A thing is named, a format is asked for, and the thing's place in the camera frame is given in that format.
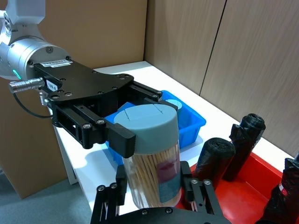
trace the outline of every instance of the jar label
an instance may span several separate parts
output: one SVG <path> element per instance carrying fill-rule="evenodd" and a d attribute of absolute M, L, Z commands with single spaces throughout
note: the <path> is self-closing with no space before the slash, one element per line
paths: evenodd
<path fill-rule="evenodd" d="M 160 202 L 173 199 L 181 188 L 179 151 L 167 161 L 157 164 Z"/>

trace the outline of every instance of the teal lid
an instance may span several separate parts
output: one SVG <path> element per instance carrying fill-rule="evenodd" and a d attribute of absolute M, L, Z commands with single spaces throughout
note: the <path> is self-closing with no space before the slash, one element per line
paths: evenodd
<path fill-rule="evenodd" d="M 182 103 L 179 102 L 178 100 L 175 100 L 175 99 L 168 99 L 166 101 L 168 103 L 171 103 L 171 104 L 173 104 L 173 105 L 175 105 L 175 106 L 178 107 L 178 116 L 179 116 L 179 114 L 181 113 L 182 106 L 183 106 Z"/>
<path fill-rule="evenodd" d="M 158 153 L 178 142 L 177 112 L 171 106 L 133 106 L 117 114 L 114 123 L 136 135 L 135 154 Z"/>

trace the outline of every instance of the white table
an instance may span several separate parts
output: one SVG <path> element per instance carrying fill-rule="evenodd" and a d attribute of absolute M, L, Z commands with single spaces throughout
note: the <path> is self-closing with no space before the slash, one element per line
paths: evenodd
<path fill-rule="evenodd" d="M 190 166 L 197 162 L 203 143 L 206 140 L 213 137 L 230 140 L 229 135 L 232 125 L 239 124 L 239 121 L 234 120 L 147 62 L 117 65 L 96 69 L 96 71 L 107 74 L 127 73 L 134 76 L 134 80 L 137 82 L 157 90 L 167 90 L 206 119 L 206 125 L 200 129 L 196 142 L 184 148 L 180 154 L 181 161 L 188 161 Z M 97 186 L 101 184 L 109 186 L 110 183 L 115 181 L 115 168 L 103 152 L 107 147 L 105 144 L 95 144 L 92 149 L 83 149 L 64 129 L 56 127 L 55 129 L 68 174 L 70 174 L 69 176 L 72 174 L 72 170 L 70 171 L 71 165 L 89 202 L 90 208 L 93 209 Z M 253 152 L 281 172 L 285 166 L 285 158 L 292 158 L 263 138 L 256 145 Z M 120 208 L 120 214 L 136 209 L 131 193 L 128 192 L 126 194 L 125 205 Z"/>

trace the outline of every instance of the blue plastic bin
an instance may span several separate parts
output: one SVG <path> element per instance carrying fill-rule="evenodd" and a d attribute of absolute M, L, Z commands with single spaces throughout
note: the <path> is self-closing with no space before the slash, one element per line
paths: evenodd
<path fill-rule="evenodd" d="M 196 141 L 200 128 L 206 124 L 206 120 L 200 116 L 195 110 L 185 104 L 182 100 L 172 95 L 170 92 L 163 90 L 162 99 L 175 99 L 182 103 L 182 109 L 178 117 L 178 129 L 179 129 L 179 147 L 180 149 L 192 144 Z M 131 103 L 125 103 L 117 112 L 105 117 L 108 121 L 114 122 L 115 116 L 126 108 L 135 106 Z M 112 148 L 108 147 L 109 153 L 112 155 L 113 160 L 117 165 L 122 165 L 122 157 L 115 152 Z"/>

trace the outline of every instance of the black plastic bag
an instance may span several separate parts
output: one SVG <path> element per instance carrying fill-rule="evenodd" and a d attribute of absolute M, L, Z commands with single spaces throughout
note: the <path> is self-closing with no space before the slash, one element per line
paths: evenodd
<path fill-rule="evenodd" d="M 282 180 L 256 224 L 295 224 L 299 216 L 299 161 L 285 159 Z"/>
<path fill-rule="evenodd" d="M 264 120 L 254 113 L 243 117 L 240 125 L 232 126 L 230 139 L 235 146 L 236 154 L 223 175 L 224 180 L 233 181 L 238 176 L 265 129 Z"/>
<path fill-rule="evenodd" d="M 229 141 L 221 138 L 209 139 L 201 150 L 193 177 L 201 181 L 211 180 L 216 189 L 234 155 L 235 147 Z"/>

